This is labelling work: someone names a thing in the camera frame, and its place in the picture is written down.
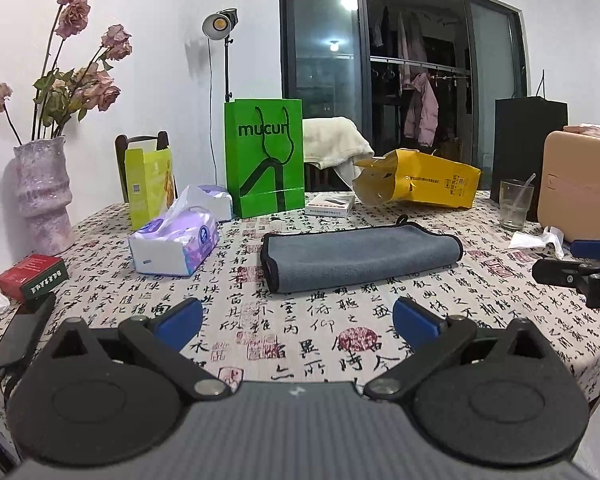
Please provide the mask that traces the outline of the red and green small box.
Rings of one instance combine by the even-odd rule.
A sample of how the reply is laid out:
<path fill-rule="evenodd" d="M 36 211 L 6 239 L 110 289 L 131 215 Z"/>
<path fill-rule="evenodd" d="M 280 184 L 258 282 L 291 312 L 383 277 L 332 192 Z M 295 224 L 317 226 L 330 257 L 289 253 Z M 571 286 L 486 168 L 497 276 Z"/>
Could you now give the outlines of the red and green small box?
<path fill-rule="evenodd" d="M 8 298 L 25 302 L 48 294 L 68 278 L 64 260 L 32 254 L 0 274 L 0 289 Z"/>

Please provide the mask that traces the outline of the purple tissue pack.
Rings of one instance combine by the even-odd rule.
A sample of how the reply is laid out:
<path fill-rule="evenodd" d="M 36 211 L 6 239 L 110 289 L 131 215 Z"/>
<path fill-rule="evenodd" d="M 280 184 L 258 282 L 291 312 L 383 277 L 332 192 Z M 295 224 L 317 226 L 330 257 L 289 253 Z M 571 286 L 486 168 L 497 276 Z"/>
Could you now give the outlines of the purple tissue pack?
<path fill-rule="evenodd" d="M 180 278 L 193 275 L 219 243 L 219 223 L 194 203 L 194 188 L 188 186 L 164 214 L 128 238 L 135 271 Z"/>

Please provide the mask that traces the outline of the yellow-green carton box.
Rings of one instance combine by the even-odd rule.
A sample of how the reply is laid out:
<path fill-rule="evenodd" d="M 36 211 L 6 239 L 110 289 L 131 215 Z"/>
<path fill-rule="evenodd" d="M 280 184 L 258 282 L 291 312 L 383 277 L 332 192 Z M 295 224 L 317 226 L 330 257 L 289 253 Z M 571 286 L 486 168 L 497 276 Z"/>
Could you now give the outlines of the yellow-green carton box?
<path fill-rule="evenodd" d="M 129 150 L 125 166 L 131 226 L 133 230 L 139 230 L 164 214 L 175 200 L 171 149 Z"/>

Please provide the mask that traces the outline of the pink beige case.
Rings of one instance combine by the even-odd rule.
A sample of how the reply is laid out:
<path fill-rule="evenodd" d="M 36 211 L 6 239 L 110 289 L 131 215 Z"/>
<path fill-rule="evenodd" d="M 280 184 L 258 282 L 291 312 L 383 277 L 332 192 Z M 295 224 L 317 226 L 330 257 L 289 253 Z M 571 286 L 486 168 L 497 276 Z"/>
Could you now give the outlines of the pink beige case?
<path fill-rule="evenodd" d="M 538 221 L 568 242 L 600 240 L 599 125 L 565 126 L 545 139 Z"/>

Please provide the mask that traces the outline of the clear drinking glass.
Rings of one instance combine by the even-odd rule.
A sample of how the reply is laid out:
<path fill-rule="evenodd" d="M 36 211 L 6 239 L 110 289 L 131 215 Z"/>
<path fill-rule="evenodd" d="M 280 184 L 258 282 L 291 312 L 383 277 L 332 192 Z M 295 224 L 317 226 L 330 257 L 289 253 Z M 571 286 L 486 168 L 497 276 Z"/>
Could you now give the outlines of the clear drinking glass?
<path fill-rule="evenodd" d="M 500 225 L 504 229 L 520 231 L 524 228 L 533 192 L 532 183 L 513 179 L 501 180 L 498 203 L 500 204 Z"/>

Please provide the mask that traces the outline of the crumpled white paper tissue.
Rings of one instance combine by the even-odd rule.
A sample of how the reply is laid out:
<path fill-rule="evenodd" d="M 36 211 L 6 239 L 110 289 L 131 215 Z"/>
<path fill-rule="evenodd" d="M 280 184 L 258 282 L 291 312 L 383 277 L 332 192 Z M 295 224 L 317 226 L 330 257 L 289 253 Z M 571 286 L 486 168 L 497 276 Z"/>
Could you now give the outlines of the crumpled white paper tissue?
<path fill-rule="evenodd" d="M 552 246 L 557 259 L 565 258 L 564 233 L 554 226 L 547 226 L 540 235 L 532 235 L 525 232 L 515 232 L 508 244 L 509 249 L 535 249 Z"/>

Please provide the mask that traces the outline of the cream blanket on chair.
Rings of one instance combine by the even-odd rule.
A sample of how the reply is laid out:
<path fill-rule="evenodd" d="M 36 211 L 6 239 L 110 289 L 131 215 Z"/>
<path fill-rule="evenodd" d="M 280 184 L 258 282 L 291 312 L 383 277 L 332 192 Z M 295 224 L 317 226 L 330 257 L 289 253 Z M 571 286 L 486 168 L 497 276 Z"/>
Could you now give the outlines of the cream blanket on chair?
<path fill-rule="evenodd" d="M 345 117 L 302 120 L 303 161 L 319 170 L 333 169 L 347 188 L 360 175 L 360 160 L 375 156 L 354 122 Z"/>

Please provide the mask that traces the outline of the dark sliding glass door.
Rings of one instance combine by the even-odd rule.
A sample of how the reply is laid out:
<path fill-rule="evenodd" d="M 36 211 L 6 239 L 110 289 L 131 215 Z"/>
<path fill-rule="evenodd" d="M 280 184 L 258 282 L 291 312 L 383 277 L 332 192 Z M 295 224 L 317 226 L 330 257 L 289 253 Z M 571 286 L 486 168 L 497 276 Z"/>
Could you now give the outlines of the dark sliding glass door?
<path fill-rule="evenodd" d="M 377 155 L 417 148 L 475 166 L 490 188 L 495 101 L 527 91 L 517 11 L 493 0 L 280 0 L 280 17 L 283 92 L 306 117 L 351 119 Z M 372 55 L 470 76 L 374 63 Z M 403 133 L 419 73 L 438 101 L 431 148 Z"/>

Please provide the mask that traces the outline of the calligraphy print tablecloth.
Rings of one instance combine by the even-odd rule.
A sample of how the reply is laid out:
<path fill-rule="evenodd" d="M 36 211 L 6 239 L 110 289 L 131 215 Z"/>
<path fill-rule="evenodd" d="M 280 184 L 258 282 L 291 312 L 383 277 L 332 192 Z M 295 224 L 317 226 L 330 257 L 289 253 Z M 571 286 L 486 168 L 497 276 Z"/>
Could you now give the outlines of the calligraphy print tablecloth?
<path fill-rule="evenodd" d="M 114 327 L 134 314 L 156 316 L 188 297 L 204 307 L 200 333 L 184 354 L 231 385 L 242 380 L 362 384 L 408 353 L 391 321 L 394 302 L 410 297 L 437 315 L 459 314 L 481 326 L 528 318 L 550 341 L 589 399 L 600 396 L 600 310 L 569 288 L 538 284 L 536 253 L 512 249 L 498 206 L 478 193 L 467 210 L 414 204 L 356 205 L 346 218 L 302 210 L 222 224 L 212 254 L 188 278 L 138 274 L 128 238 L 128 208 L 113 204 L 76 225 L 65 253 L 69 277 L 56 292 L 46 325 L 66 318 Z M 455 266 L 358 286 L 275 295 L 260 268 L 268 233 L 326 232 L 390 226 L 400 217 L 456 236 L 464 252 Z"/>

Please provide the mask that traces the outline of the black speaker box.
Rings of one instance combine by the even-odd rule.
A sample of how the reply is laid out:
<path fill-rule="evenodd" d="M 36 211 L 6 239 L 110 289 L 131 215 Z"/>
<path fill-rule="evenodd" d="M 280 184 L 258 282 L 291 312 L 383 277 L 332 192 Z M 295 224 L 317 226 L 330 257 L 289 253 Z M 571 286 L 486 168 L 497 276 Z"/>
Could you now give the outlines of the black speaker box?
<path fill-rule="evenodd" d="M 534 191 L 527 214 L 538 220 L 546 138 L 568 122 L 568 105 L 539 96 L 495 101 L 494 155 L 490 199 L 498 203 L 501 180 L 524 182 L 532 174 Z"/>

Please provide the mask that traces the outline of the small white-purple tissue pack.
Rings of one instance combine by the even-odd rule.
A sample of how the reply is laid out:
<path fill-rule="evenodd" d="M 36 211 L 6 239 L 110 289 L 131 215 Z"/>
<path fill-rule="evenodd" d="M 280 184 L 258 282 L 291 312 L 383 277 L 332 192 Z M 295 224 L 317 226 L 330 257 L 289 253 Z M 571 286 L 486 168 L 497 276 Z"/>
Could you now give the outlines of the small white-purple tissue pack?
<path fill-rule="evenodd" d="M 207 209 L 217 222 L 227 222 L 234 218 L 232 196 L 222 186 L 211 184 L 196 186 L 194 203 Z"/>

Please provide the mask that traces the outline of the pink textured ceramic vase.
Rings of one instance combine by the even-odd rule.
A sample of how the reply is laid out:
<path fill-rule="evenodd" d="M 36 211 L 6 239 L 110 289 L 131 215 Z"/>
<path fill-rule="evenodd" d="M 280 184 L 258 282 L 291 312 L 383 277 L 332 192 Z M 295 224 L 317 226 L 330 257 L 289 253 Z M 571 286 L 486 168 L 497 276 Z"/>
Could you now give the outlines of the pink textured ceramic vase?
<path fill-rule="evenodd" d="M 33 251 L 57 256 L 74 243 L 67 207 L 72 202 L 65 138 L 36 140 L 14 148 L 17 199 Z"/>

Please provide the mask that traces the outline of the purple and grey microfiber towel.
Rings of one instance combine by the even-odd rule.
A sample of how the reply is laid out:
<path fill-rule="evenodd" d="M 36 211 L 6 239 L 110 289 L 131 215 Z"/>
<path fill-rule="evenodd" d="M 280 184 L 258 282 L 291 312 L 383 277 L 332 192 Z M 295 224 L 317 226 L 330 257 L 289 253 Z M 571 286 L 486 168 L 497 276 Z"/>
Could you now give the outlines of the purple and grey microfiber towel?
<path fill-rule="evenodd" d="M 452 266 L 460 239 L 401 216 L 392 226 L 306 234 L 268 234 L 260 250 L 273 294 L 361 285 Z"/>

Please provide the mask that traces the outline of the dark wooden chair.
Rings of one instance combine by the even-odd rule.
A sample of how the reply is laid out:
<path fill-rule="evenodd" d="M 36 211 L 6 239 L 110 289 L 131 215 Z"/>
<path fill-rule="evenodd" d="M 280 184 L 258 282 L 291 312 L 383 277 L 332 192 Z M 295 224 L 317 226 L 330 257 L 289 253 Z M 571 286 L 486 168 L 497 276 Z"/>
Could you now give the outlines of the dark wooden chair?
<path fill-rule="evenodd" d="M 148 148 L 150 148 L 151 151 L 162 151 L 166 150 L 169 146 L 169 135 L 164 130 L 158 131 L 153 136 L 127 136 L 126 134 L 119 134 L 116 137 L 116 140 L 114 140 L 114 150 L 116 151 L 122 198 L 125 203 L 129 201 L 125 166 L 126 153 L 129 150 L 142 152 L 146 151 Z"/>

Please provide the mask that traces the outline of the pink jacket on rack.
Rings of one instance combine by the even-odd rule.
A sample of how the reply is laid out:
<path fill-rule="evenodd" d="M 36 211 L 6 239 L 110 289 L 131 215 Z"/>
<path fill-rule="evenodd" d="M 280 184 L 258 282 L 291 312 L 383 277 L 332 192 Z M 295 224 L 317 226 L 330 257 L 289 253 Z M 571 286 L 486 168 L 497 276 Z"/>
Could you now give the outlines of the pink jacket on rack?
<path fill-rule="evenodd" d="M 407 107 L 403 133 L 407 139 L 416 139 L 419 145 L 431 148 L 438 128 L 438 101 L 426 73 L 417 74 L 411 86 L 414 93 Z"/>

